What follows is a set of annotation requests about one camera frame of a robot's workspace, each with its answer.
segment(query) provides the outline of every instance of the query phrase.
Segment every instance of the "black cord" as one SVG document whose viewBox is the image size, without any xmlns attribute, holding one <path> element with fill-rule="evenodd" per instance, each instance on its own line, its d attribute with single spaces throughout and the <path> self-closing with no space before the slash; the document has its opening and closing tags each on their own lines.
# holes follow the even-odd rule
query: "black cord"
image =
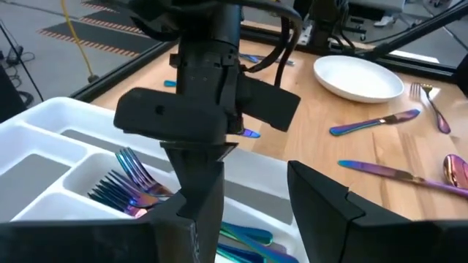
<svg viewBox="0 0 468 263">
<path fill-rule="evenodd" d="M 281 57 L 276 70 L 275 83 L 276 87 L 281 86 L 281 79 L 283 75 L 284 68 L 286 67 L 287 60 L 289 59 L 291 53 L 294 51 L 295 46 L 298 44 L 299 37 L 301 36 L 302 30 L 302 17 L 291 7 L 284 5 L 280 2 L 271 1 L 271 0 L 217 0 L 225 4 L 238 4 L 245 7 L 252 7 L 255 9 L 264 10 L 267 12 L 275 12 L 282 18 L 290 20 L 292 23 L 293 34 L 291 40 L 286 44 L 283 56 Z M 260 71 L 271 64 L 275 63 L 279 56 L 276 54 L 270 53 L 266 56 L 260 63 L 257 65 L 257 71 Z"/>
<path fill-rule="evenodd" d="M 444 12 L 441 12 L 440 14 L 435 15 L 435 16 L 433 16 L 432 18 L 426 19 L 426 20 L 424 20 L 422 23 L 425 23 L 425 22 L 427 22 L 427 21 L 429 21 L 429 20 L 431 20 L 431 19 L 433 19 L 433 18 L 436 18 L 437 16 L 439 16 L 439 15 L 441 15 L 441 14 L 443 14 L 443 13 L 449 11 L 449 10 L 452 10 L 453 8 L 455 8 L 456 6 L 458 6 L 459 4 L 461 4 L 461 3 L 463 3 L 463 2 L 465 2 L 465 0 L 461 0 L 460 2 L 454 4 L 452 7 L 447 8 Z M 374 40 L 371 40 L 371 41 L 368 41 L 368 42 L 363 42 L 363 44 L 366 44 L 366 45 L 367 45 L 367 44 L 372 44 L 372 43 L 375 43 L 375 42 L 387 40 L 387 39 L 390 39 L 390 38 L 392 38 L 392 37 L 396 37 L 396 36 L 399 36 L 399 35 L 401 35 L 401 34 L 407 33 L 407 32 L 408 32 L 409 30 L 411 30 L 411 29 L 412 29 L 412 27 L 410 26 L 409 28 L 406 28 L 405 30 L 400 31 L 400 32 L 398 32 L 398 33 L 392 34 L 392 35 L 390 35 L 390 36 L 382 37 L 382 38 L 379 38 L 379 39 L 374 39 Z"/>
<path fill-rule="evenodd" d="M 13 51 L 15 52 L 15 55 L 18 57 L 18 60 L 20 61 L 21 63 L 21 66 L 24 68 L 24 71 L 26 72 L 26 74 L 28 75 L 28 78 L 30 79 L 32 85 L 34 86 L 34 89 L 36 90 L 37 92 L 37 95 L 39 95 L 39 98 L 41 99 L 41 101 L 43 102 L 44 101 L 44 97 L 42 97 L 42 94 L 41 92 L 39 91 L 39 89 L 37 88 L 37 85 L 36 83 L 34 82 L 34 80 L 32 79 L 32 76 L 31 74 L 29 74 L 29 70 L 26 68 L 26 65 L 24 64 L 23 62 L 23 59 L 21 58 L 20 54 L 18 53 L 18 51 L 16 50 L 15 46 L 13 45 L 12 43 L 12 40 L 10 39 L 10 37 L 8 37 L 8 34 L 6 33 L 5 31 L 5 28 L 4 26 L 1 26 L 0 25 L 0 30 L 3 32 L 3 35 L 5 35 L 5 37 L 7 38 L 7 41 L 8 43 L 10 44 L 10 47 L 13 49 Z"/>
<path fill-rule="evenodd" d="M 343 42 L 341 41 L 341 39 L 339 39 L 339 37 L 335 36 L 335 35 L 331 35 L 330 36 L 332 39 L 335 39 L 335 41 L 338 43 L 339 47 L 344 50 L 346 48 L 346 46 L 344 46 Z"/>
<path fill-rule="evenodd" d="M 16 66 L 9 66 L 9 67 L 6 67 L 5 70 L 7 69 L 14 69 L 15 70 L 15 73 L 13 73 L 12 75 L 8 75 L 8 77 L 12 78 L 12 77 L 20 77 L 18 75 L 18 69 L 16 68 Z"/>
<path fill-rule="evenodd" d="M 16 45 L 19 45 L 18 44 L 18 41 L 16 41 L 16 38 L 13 36 L 12 32 L 10 32 L 10 30 L 8 30 L 7 26 L 5 26 L 5 23 L 3 22 L 3 20 L 0 18 L 0 23 L 3 24 L 3 27 L 5 28 L 5 31 L 8 32 L 8 34 L 10 34 L 10 36 L 12 37 L 13 41 L 15 42 Z"/>
<path fill-rule="evenodd" d="M 35 55 L 33 52 L 25 52 L 25 53 L 23 53 L 23 55 L 21 55 L 21 56 L 23 57 L 23 56 L 26 55 L 26 54 L 31 54 L 31 58 L 25 59 L 25 60 L 23 60 L 23 62 L 28 62 L 28 61 L 31 61 L 31 60 L 33 60 L 33 59 L 36 58 L 36 55 Z"/>
<path fill-rule="evenodd" d="M 29 107 L 34 101 L 34 97 L 30 93 L 25 91 L 18 91 L 18 93 L 20 94 L 20 96 L 24 97 L 23 102 L 27 107 Z"/>
<path fill-rule="evenodd" d="M 290 21 L 287 18 L 281 17 L 281 35 L 279 37 L 279 43 L 270 52 L 270 54 L 268 54 L 268 56 L 266 56 L 260 63 L 255 64 L 254 66 L 248 69 L 245 69 L 245 71 L 251 72 L 251 73 L 259 72 L 260 70 L 275 63 L 276 60 L 281 55 L 281 53 L 283 53 L 284 49 L 286 48 L 287 41 L 289 40 L 289 36 L 290 36 Z"/>
<path fill-rule="evenodd" d="M 15 85 L 15 84 L 13 83 L 13 85 L 14 85 L 15 88 L 19 88 L 19 87 L 23 84 L 23 81 L 21 81 L 21 79 L 20 79 L 19 77 L 10 78 L 10 80 L 11 80 L 12 83 L 13 83 L 14 80 L 16 80 L 16 81 L 18 82 L 17 85 Z"/>
</svg>

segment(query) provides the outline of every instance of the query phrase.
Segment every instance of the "spoon bowl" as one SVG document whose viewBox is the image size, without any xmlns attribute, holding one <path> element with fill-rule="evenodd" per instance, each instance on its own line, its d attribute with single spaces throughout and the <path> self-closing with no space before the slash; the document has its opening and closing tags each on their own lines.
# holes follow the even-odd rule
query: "spoon bowl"
<svg viewBox="0 0 468 263">
<path fill-rule="evenodd" d="M 444 158 L 444 175 L 451 185 L 468 189 L 468 163 L 460 156 L 449 154 Z"/>
</svg>

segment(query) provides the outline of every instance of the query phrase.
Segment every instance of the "white plate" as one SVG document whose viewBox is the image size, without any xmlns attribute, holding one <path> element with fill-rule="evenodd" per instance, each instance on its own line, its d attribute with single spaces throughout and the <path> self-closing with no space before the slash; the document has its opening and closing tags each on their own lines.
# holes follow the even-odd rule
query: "white plate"
<svg viewBox="0 0 468 263">
<path fill-rule="evenodd" d="M 329 91 L 357 102 L 387 102 L 404 90 L 403 82 L 393 72 L 360 58 L 325 56 L 315 61 L 314 73 Z"/>
</svg>

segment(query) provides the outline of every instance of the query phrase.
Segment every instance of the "wooden table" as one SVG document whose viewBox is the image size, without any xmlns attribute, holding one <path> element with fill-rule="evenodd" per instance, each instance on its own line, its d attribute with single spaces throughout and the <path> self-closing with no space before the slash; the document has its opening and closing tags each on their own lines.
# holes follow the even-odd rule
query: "wooden table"
<svg viewBox="0 0 468 263">
<path fill-rule="evenodd" d="M 273 47 L 241 42 L 241 52 L 267 55 Z M 96 99 L 93 104 L 114 110 L 118 98 L 135 86 L 171 92 L 162 80 L 175 80 L 176 70 L 169 66 L 173 48 L 140 71 Z M 312 71 L 316 56 L 294 52 L 295 66 L 287 66 L 282 87 L 302 100 L 287 133 L 245 116 L 245 125 L 260 131 L 258 140 L 230 137 L 239 147 L 283 160 L 299 160 L 350 187 L 378 205 L 412 220 L 468 218 L 468 201 L 450 194 L 412 186 L 340 167 L 339 159 L 355 159 L 405 169 L 417 176 L 443 181 L 442 160 L 449 153 L 468 160 L 468 101 L 455 86 L 399 74 L 407 88 L 404 95 L 387 104 L 360 104 L 339 98 L 325 90 Z M 273 83 L 276 65 L 254 74 Z M 434 97 L 447 121 L 450 135 L 438 132 L 434 114 L 426 99 L 414 101 L 408 91 L 411 82 L 429 83 L 440 88 Z M 415 120 L 394 126 L 364 129 L 342 137 L 333 137 L 332 126 L 364 121 L 411 108 L 422 112 Z"/>
</svg>

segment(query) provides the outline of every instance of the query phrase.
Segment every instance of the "iridescent knife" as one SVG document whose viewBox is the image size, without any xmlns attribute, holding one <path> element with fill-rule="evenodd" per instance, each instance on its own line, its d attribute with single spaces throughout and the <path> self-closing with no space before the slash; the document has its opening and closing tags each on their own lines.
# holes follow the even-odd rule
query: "iridescent knife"
<svg viewBox="0 0 468 263">
<path fill-rule="evenodd" d="M 416 118 L 419 115 L 419 112 L 420 111 L 418 109 L 407 110 L 402 113 L 396 113 L 393 115 L 389 115 L 389 116 L 382 117 L 382 118 L 376 118 L 376 119 L 369 120 L 369 121 L 347 124 L 343 126 L 336 126 L 336 127 L 330 128 L 330 133 L 334 136 L 340 136 L 340 135 L 347 134 L 353 131 L 357 131 L 359 129 L 369 128 L 369 127 L 373 127 L 373 126 L 380 125 L 380 124 L 401 123 L 401 122 L 409 121 L 409 120 L 412 120 L 413 118 Z"/>
<path fill-rule="evenodd" d="M 254 138 L 254 139 L 260 138 L 260 134 L 256 131 L 252 131 L 251 129 L 244 129 L 241 132 L 239 132 L 238 135 L 241 135 L 242 137 L 248 137 L 248 138 Z"/>
<path fill-rule="evenodd" d="M 390 178 L 394 180 L 400 180 L 408 183 L 414 183 L 420 186 L 427 186 L 430 188 L 435 188 L 441 191 L 450 192 L 453 194 L 458 194 L 460 196 L 468 198 L 468 189 L 458 188 L 455 186 L 449 186 L 444 183 L 439 183 L 432 180 L 427 180 L 424 178 L 416 177 L 409 172 L 401 171 L 399 169 L 394 169 L 390 167 L 385 167 L 378 164 L 369 164 L 362 161 L 351 161 L 351 160 L 340 160 L 338 164 L 350 168 L 355 169 L 361 172 L 368 172 L 373 175 L 379 175 L 385 178 Z"/>
</svg>

